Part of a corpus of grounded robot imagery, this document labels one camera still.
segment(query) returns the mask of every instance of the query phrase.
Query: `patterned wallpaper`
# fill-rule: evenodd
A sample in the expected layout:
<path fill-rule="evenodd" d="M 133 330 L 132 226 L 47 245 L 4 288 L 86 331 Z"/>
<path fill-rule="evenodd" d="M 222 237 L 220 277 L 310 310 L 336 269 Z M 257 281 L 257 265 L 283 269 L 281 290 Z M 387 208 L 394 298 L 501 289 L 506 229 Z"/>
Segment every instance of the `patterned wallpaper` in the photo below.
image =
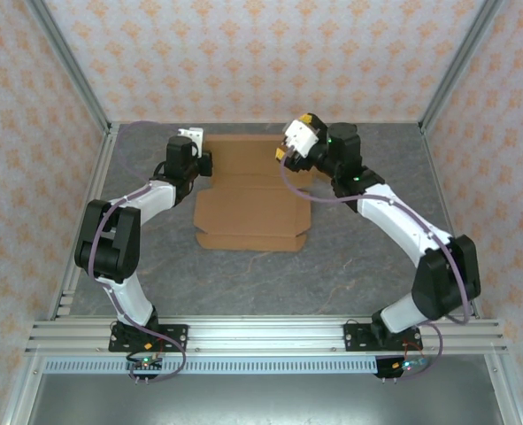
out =
<path fill-rule="evenodd" d="M 523 369 L 523 0 L 510 0 L 429 135 L 450 216 L 476 241 L 481 306 Z"/>
<path fill-rule="evenodd" d="M 22 0 L 0 0 L 0 421 L 62 277 L 101 134 Z"/>
<path fill-rule="evenodd" d="M 111 120 L 414 121 L 482 0 L 48 0 Z"/>

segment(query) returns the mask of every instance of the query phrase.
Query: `cardboard box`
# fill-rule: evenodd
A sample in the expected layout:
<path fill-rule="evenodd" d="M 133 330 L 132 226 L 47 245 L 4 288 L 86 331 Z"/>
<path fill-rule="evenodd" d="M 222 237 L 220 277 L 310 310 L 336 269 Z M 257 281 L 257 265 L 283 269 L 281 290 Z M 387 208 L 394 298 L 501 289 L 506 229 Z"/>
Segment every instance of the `cardboard box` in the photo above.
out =
<path fill-rule="evenodd" d="M 212 152 L 212 188 L 196 198 L 198 243 L 209 250 L 299 251 L 311 226 L 311 204 L 281 179 L 275 150 L 282 135 L 207 135 Z M 291 173 L 298 188 L 309 173 Z"/>

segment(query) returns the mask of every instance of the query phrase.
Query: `gray marble surface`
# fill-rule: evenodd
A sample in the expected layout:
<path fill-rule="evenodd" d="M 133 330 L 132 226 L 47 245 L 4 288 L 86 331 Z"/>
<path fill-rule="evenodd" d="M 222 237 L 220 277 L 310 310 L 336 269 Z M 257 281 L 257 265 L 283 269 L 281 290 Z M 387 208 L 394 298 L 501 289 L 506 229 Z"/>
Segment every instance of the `gray marble surface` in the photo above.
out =
<path fill-rule="evenodd" d="M 118 162 L 151 175 L 164 159 L 165 143 L 189 124 L 131 127 L 119 140 L 106 177 L 103 199 L 142 186 Z M 206 124 L 206 133 L 280 133 L 282 125 Z M 434 176 L 419 129 L 412 124 L 362 124 L 364 163 L 384 177 L 405 203 L 447 229 Z M 196 192 L 142 228 L 138 274 L 160 315 L 178 314 L 370 314 L 407 293 L 414 267 L 403 251 L 371 222 L 345 205 L 312 204 L 312 225 L 297 253 L 207 251 L 193 226 Z M 311 193 L 332 197 L 317 181 Z M 71 314 L 114 314 L 104 292 L 84 273 Z"/>

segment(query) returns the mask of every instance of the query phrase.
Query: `orange floral pattern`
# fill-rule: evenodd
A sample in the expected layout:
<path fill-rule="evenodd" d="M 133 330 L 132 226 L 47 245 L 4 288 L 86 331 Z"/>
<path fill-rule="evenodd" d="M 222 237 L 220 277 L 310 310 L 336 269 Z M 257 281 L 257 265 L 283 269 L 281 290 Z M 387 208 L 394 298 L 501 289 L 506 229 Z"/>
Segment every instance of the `orange floral pattern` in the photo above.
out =
<path fill-rule="evenodd" d="M 417 122 L 483 1 L 47 3 L 112 120 Z"/>
<path fill-rule="evenodd" d="M 477 243 L 482 310 L 523 367 L 523 1 L 496 17 L 428 139 L 456 231 Z"/>
<path fill-rule="evenodd" d="M 64 272 L 100 139 L 26 2 L 0 0 L 0 422 Z"/>

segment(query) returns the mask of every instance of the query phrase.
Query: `gray floor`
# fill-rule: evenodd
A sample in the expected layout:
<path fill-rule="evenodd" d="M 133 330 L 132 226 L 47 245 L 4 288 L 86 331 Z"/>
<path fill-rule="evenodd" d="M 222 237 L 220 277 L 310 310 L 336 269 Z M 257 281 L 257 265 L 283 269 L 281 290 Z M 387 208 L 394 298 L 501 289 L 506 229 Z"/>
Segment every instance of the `gray floor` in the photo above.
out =
<path fill-rule="evenodd" d="M 119 164 L 151 175 L 165 143 L 188 124 L 132 127 L 116 146 L 102 198 L 141 186 Z M 203 125 L 206 133 L 271 133 L 282 125 Z M 408 205 L 447 228 L 419 129 L 412 124 L 362 124 L 364 163 L 383 176 Z M 196 181 L 195 192 L 208 181 Z M 331 197 L 324 182 L 312 193 Z M 414 269 L 403 251 L 371 222 L 345 205 L 312 205 L 308 240 L 298 253 L 207 251 L 192 224 L 196 193 L 142 228 L 138 274 L 161 315 L 370 314 L 407 293 Z M 107 296 L 82 273 L 71 314 L 113 314 Z"/>
<path fill-rule="evenodd" d="M 45 375 L 29 425 L 498 425 L 482 356 L 397 385 L 372 375 Z"/>

